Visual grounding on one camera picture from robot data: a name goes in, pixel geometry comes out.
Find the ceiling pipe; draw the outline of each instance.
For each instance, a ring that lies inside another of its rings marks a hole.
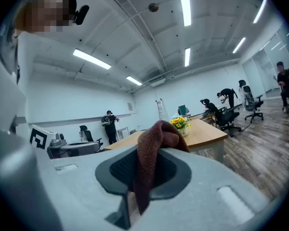
[[[187,74],[189,74],[190,72],[197,72],[197,71],[199,71],[199,70],[205,70],[205,69],[207,69],[207,68],[209,68],[209,67],[213,67],[213,66],[216,66],[216,65],[218,65],[218,64],[223,64],[223,63],[233,62],[233,61],[239,61],[239,60],[240,60],[240,58],[235,58],[235,59],[226,60],[226,61],[219,62],[219,63],[215,63],[215,64],[210,64],[210,65],[207,65],[207,66],[203,66],[203,67],[201,67],[201,68],[199,68],[199,69],[190,70],[190,71],[188,71],[188,72],[186,72],[186,73],[183,73],[183,74],[179,75],[179,77],[181,77],[181,76],[183,76],[183,75],[187,75]],[[169,71],[167,71],[167,72],[165,72],[165,73],[163,73],[163,74],[160,74],[160,75],[158,75],[158,76],[155,76],[155,77],[147,80],[146,82],[144,82],[141,86],[139,86],[139,87],[137,86],[137,87],[135,87],[135,88],[131,88],[131,89],[127,90],[127,91],[132,91],[132,90],[135,90],[135,89],[137,89],[137,90],[138,90],[138,89],[141,89],[141,88],[143,88],[146,84],[148,84],[149,81],[151,81],[151,80],[153,80],[153,79],[155,79],[155,78],[158,78],[158,77],[160,77],[160,76],[162,76],[162,77],[164,77],[164,78],[167,79],[167,77],[165,77],[166,74],[168,74],[168,73],[170,73],[170,72],[174,72],[174,71],[178,70],[179,68],[181,68],[181,67],[183,67],[183,66],[184,66],[184,65],[181,65],[181,66],[179,66],[179,67],[177,67],[177,68],[175,68],[175,69],[169,70]]]
[[[115,1],[116,4],[125,12],[125,14],[126,14],[128,17],[130,17],[130,15],[128,14],[128,12],[126,11],[126,9],[123,8],[122,5],[121,5],[117,0],[113,0],[113,1]],[[138,31],[139,31],[139,32],[141,33],[141,35],[143,36],[143,38],[144,38],[144,40],[146,41],[146,43],[147,43],[148,47],[150,48],[151,52],[154,54],[154,56],[155,56],[155,58],[156,58],[156,60],[157,60],[157,62],[158,62],[158,65],[157,65],[158,69],[160,70],[160,72],[163,73],[163,72],[164,72],[163,67],[162,67],[162,65],[160,64],[160,62],[159,62],[159,60],[158,60],[158,57],[156,56],[156,54],[155,54],[154,50],[152,49],[151,45],[149,44],[148,40],[146,39],[146,37],[145,37],[144,34],[142,33],[142,31],[141,31],[141,29],[139,28],[139,26],[134,22],[134,20],[132,20],[132,22],[134,23],[135,27],[138,29]]]
[[[99,43],[97,44],[97,46],[95,46],[95,48],[94,48],[93,51],[91,52],[91,55],[96,51],[96,49],[97,49],[115,30],[117,30],[120,26],[122,26],[123,24],[125,24],[126,22],[128,22],[129,20],[131,20],[132,18],[136,17],[138,14],[134,14],[133,16],[129,17],[128,19],[126,19],[126,20],[125,20],[124,22],[122,22],[121,24],[117,25],[110,33],[108,33],[108,34],[106,35],[105,38],[103,38],[103,40],[102,40],[101,42],[99,42]],[[85,63],[86,63],[86,61],[85,61],[85,62],[83,63],[83,65],[81,66],[80,71],[81,71],[82,68],[84,67]]]
[[[127,1],[127,2],[130,4],[130,6],[134,9],[134,11],[135,11],[136,13],[138,13],[137,9],[136,9],[135,6],[132,4],[131,0],[126,0],[126,1]],[[149,29],[148,25],[146,24],[145,20],[144,20],[143,17],[141,16],[141,14],[139,14],[138,17],[139,17],[140,20],[143,22],[145,28],[147,29],[148,33],[150,34],[151,39],[152,39],[153,42],[155,43],[155,46],[156,46],[156,48],[157,48],[157,50],[158,50],[158,53],[159,53],[159,55],[160,55],[160,57],[161,57],[161,59],[162,59],[162,61],[163,61],[163,63],[164,63],[164,66],[162,66],[162,67],[165,67],[166,70],[167,70],[167,65],[166,65],[166,63],[165,63],[165,60],[164,60],[164,58],[163,58],[163,55],[162,55],[162,53],[161,53],[161,51],[160,51],[160,49],[159,49],[159,47],[158,47],[158,43],[156,42],[156,40],[155,40],[155,38],[154,38],[151,30]]]
[[[113,84],[113,83],[110,83],[110,82],[107,82],[107,81],[104,81],[104,80],[101,80],[101,79],[98,79],[98,78],[94,78],[94,77],[90,77],[90,76],[86,76],[86,75],[83,75],[81,72],[73,72],[73,71],[68,71],[66,70],[65,68],[61,67],[61,66],[57,66],[57,65],[54,65],[54,64],[48,64],[48,63],[43,63],[43,62],[36,62],[34,61],[34,63],[37,63],[37,64],[42,64],[42,65],[46,65],[46,66],[50,66],[50,67],[53,67],[53,68],[61,68],[62,70],[66,71],[66,78],[68,76],[69,73],[73,73],[73,74],[76,74],[75,78],[74,78],[74,81],[77,79],[77,77],[80,75],[81,77],[84,77],[84,78],[89,78],[89,79],[94,79],[94,80],[98,80],[99,82],[103,82],[105,84],[108,84],[109,87],[110,86],[116,86],[117,88],[121,89],[121,86],[118,86],[116,84]]]

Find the brown towel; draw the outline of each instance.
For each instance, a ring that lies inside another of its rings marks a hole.
[[[153,187],[158,150],[171,147],[189,152],[179,131],[166,121],[158,121],[138,138],[138,166],[134,180],[134,192],[142,214],[149,205],[149,192]]]

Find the table leg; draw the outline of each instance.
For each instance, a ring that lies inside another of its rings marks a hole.
[[[215,143],[214,148],[216,161],[223,163],[223,141]]]

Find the black device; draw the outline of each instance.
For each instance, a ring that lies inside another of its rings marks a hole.
[[[76,13],[75,13],[75,24],[76,25],[81,25],[83,23],[83,20],[85,19],[88,11],[89,11],[88,5],[83,5],[79,11],[76,11]]]
[[[158,4],[157,3],[151,3],[148,6],[149,11],[156,12],[158,10]]]

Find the air vent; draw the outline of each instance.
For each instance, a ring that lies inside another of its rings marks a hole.
[[[149,81],[149,83],[151,84],[151,83],[154,83],[154,82],[159,81],[161,79],[163,79],[163,76],[159,76],[159,77],[157,77],[155,79],[152,79],[152,80]]]
[[[132,107],[131,103],[127,103],[127,106],[129,107],[129,111],[133,111],[133,107]]]
[[[164,79],[160,79],[160,80],[158,80],[158,81],[151,82],[150,85],[151,85],[152,87],[155,87],[155,86],[158,86],[158,85],[160,85],[160,84],[165,83],[165,81],[166,81],[165,78],[164,78]]]

